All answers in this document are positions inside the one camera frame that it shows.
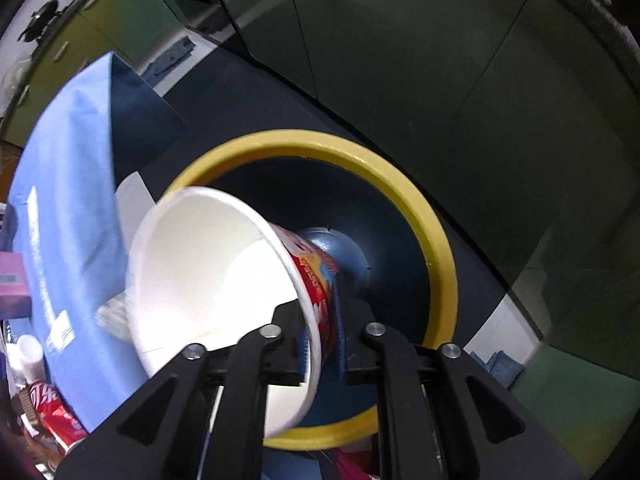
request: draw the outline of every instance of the yellow rim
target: yellow rim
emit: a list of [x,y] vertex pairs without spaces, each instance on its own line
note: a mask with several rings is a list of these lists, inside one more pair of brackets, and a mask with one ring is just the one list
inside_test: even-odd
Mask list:
[[[451,341],[458,314],[458,280],[449,241],[438,217],[401,171],[372,151],[329,134],[307,130],[271,130],[239,137],[205,153],[176,178],[167,192],[187,186],[206,186],[239,166],[276,156],[322,160],[363,178],[382,192],[402,213],[420,244],[429,271],[431,298],[423,346],[437,348]],[[348,420],[312,428],[293,428],[265,439],[279,449],[327,449],[376,433],[373,406]]]

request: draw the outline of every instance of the blue cloth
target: blue cloth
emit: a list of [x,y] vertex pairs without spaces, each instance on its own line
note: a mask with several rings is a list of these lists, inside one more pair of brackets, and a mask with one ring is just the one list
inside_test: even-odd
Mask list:
[[189,39],[188,36],[180,38],[165,50],[158,59],[151,63],[142,75],[149,86],[156,86],[159,82],[167,77],[174,68],[186,60],[191,51],[196,48],[196,44]]
[[[161,151],[175,137],[166,128],[182,120],[119,58],[107,54],[68,82],[25,146],[0,232],[0,248],[23,256],[33,303],[31,318],[10,321],[12,332],[43,343],[52,381],[89,431],[146,380],[133,345],[95,323],[95,310],[125,287],[112,145],[127,152],[118,133],[141,121],[112,109],[136,104]],[[129,158],[122,171],[145,162]]]
[[268,480],[322,480],[317,460],[287,451],[262,448],[262,478]]
[[494,352],[486,363],[475,352],[471,352],[470,355],[482,368],[489,372],[491,377],[505,388],[509,388],[518,378],[521,371],[524,370],[524,366],[509,357],[502,350]]

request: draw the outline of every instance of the green wall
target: green wall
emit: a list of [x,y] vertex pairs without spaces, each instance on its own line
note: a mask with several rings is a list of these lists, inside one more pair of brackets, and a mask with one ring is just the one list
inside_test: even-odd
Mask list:
[[93,5],[83,7],[80,14],[116,45],[134,67],[179,25],[163,0],[95,0]]
[[589,477],[640,408],[640,382],[555,348],[540,349],[511,392]]

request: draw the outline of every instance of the white paper cup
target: white paper cup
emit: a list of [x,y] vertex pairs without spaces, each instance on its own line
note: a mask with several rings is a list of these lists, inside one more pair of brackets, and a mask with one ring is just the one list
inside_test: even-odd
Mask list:
[[[330,324],[328,305],[318,304],[322,278],[313,279],[319,252],[222,191],[188,187],[165,196],[140,224],[129,257],[127,317],[146,371],[154,374],[189,343],[233,345],[270,323],[279,304],[298,298],[309,341],[306,382],[269,387],[265,436],[294,427],[318,387],[321,332],[325,347],[335,336],[323,324]],[[301,262],[313,274],[311,295]]]
[[18,338],[16,346],[22,364],[22,373],[27,383],[46,381],[44,351],[40,342],[34,336],[25,334]]

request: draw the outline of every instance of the blue plastic sheet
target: blue plastic sheet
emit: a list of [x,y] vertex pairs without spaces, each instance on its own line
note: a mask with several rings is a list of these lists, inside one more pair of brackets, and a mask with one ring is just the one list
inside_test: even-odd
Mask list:
[[12,333],[43,343],[53,382],[89,431],[146,380],[133,345],[95,323],[96,309],[125,287],[114,186],[182,128],[164,100],[107,54],[49,104],[10,189],[0,247],[22,254],[33,303],[30,319],[10,321]]

